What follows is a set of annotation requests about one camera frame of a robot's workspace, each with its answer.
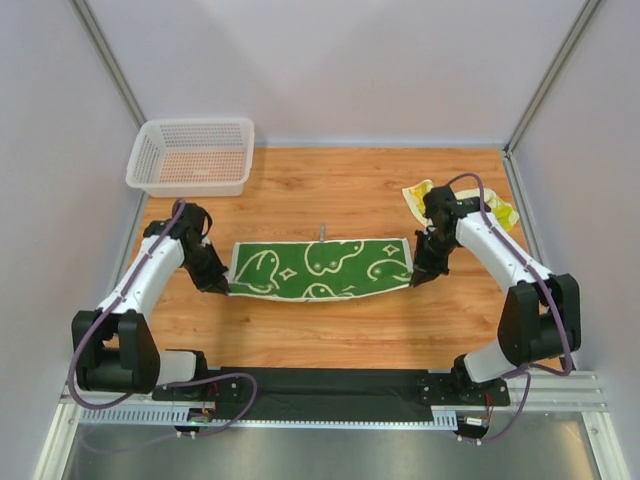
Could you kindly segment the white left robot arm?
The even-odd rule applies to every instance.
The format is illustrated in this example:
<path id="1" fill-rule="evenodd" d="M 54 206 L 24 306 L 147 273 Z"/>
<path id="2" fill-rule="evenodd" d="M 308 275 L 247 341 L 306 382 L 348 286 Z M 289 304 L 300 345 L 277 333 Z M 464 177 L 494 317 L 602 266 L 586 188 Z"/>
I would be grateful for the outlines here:
<path id="1" fill-rule="evenodd" d="M 151 222 L 120 282 L 95 309 L 72 320 L 74 354 L 68 384 L 83 391 L 146 394 L 194 381 L 203 371 L 193 350 L 160 352 L 150 322 L 174 273 L 183 269 L 203 293 L 227 295 L 228 268 L 208 238 L 210 214 L 178 200 L 167 220 Z"/>

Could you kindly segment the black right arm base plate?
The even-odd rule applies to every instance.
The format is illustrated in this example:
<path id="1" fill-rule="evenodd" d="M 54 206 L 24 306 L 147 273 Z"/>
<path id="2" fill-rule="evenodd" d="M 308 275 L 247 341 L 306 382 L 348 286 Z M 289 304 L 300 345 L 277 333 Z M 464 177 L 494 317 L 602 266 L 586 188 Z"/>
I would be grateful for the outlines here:
<path id="1" fill-rule="evenodd" d="M 509 406 L 506 382 L 501 379 L 484 383 L 456 379 L 451 373 L 428 373 L 418 380 L 421 401 L 432 406 Z"/>

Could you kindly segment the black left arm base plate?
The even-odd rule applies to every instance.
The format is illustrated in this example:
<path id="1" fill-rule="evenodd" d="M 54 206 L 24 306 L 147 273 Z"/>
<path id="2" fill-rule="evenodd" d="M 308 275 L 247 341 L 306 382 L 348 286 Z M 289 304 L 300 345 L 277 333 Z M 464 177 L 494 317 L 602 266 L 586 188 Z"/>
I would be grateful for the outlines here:
<path id="1" fill-rule="evenodd" d="M 165 402 L 238 403 L 251 394 L 251 387 L 250 380 L 232 377 L 196 386 L 156 387 L 151 398 Z"/>

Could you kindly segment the green and cream patterned towel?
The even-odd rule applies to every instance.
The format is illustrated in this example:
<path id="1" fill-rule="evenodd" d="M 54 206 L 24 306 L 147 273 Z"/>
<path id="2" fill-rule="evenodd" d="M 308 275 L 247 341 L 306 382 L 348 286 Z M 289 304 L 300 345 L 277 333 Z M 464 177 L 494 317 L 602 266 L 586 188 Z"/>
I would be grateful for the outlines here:
<path id="1" fill-rule="evenodd" d="M 243 242 L 234 246 L 228 280 L 232 296 L 331 302 L 404 289 L 412 269 L 405 238 Z"/>

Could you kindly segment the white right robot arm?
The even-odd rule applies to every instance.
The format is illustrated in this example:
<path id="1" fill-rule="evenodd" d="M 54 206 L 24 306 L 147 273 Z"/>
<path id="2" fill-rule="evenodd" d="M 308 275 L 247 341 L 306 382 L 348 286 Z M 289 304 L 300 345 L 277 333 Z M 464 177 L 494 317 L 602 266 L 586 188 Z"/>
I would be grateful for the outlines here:
<path id="1" fill-rule="evenodd" d="M 501 227 L 478 196 L 458 200 L 429 193 L 427 226 L 416 233 L 410 285 L 449 273 L 457 248 L 471 252 L 505 294 L 496 339 L 456 360 L 461 377 L 484 384 L 521 372 L 541 360 L 563 357 L 567 374 L 582 343 L 580 287 L 570 274 L 555 274 L 528 255 Z"/>

